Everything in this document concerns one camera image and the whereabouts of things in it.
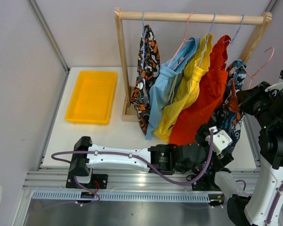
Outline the blue patterned print shorts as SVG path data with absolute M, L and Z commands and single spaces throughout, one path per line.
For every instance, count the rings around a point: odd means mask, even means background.
M 244 84 L 245 68 L 246 64 L 241 60 L 235 60 L 228 66 L 223 102 L 215 109 L 209 120 L 209 125 L 224 130 L 232 139 L 232 143 L 223 150 L 223 154 L 232 153 L 240 139 L 244 112 L 239 107 L 236 93 Z

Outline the orange red shorts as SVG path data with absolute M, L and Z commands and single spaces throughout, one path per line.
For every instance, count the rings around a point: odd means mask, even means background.
M 214 110 L 223 102 L 228 77 L 226 61 L 229 35 L 222 36 L 210 54 L 210 67 L 200 80 L 200 93 L 197 100 L 181 111 L 170 135 L 169 143 L 186 145 L 195 142 L 195 135 L 202 124 L 207 124 Z

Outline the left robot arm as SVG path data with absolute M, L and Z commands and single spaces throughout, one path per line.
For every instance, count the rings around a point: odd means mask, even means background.
M 81 137 L 74 146 L 69 175 L 77 176 L 76 182 L 82 188 L 93 183 L 91 169 L 121 169 L 153 172 L 157 169 L 163 175 L 182 174 L 202 170 L 206 161 L 215 171 L 221 170 L 233 160 L 230 154 L 225 161 L 218 158 L 233 140 L 224 131 L 203 124 L 196 133 L 196 142 L 187 145 L 156 145 L 142 149 L 122 149 L 93 144 L 90 137 Z

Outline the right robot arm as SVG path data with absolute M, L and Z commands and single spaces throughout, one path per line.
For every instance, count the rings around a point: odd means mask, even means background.
M 276 226 L 283 205 L 283 81 L 274 85 L 264 81 L 237 92 L 237 97 L 240 108 L 261 126 L 261 165 L 254 192 L 248 195 L 224 171 L 207 176 L 206 185 L 222 190 L 228 199 L 227 215 L 236 226 Z

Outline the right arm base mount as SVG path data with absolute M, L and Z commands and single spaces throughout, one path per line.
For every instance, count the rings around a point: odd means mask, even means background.
M 197 182 L 194 182 L 191 186 L 193 191 L 218 191 L 221 189 L 215 184 L 215 174 L 204 174 Z

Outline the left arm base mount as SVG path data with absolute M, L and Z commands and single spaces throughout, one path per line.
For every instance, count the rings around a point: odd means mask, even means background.
M 87 177 L 78 177 L 78 182 L 88 189 L 106 189 L 108 184 L 107 174 L 91 174 Z M 66 188 L 80 188 L 75 182 L 74 176 L 68 175 Z

